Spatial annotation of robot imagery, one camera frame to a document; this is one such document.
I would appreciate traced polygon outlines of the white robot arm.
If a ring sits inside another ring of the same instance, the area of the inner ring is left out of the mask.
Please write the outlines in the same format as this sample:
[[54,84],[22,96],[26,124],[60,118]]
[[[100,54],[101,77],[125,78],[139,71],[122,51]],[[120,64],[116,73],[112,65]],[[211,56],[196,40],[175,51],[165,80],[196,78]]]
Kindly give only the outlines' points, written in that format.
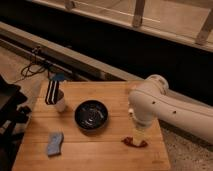
[[158,118],[213,144],[213,107],[169,95],[167,80],[150,75],[133,88],[128,97],[133,122],[139,130]]

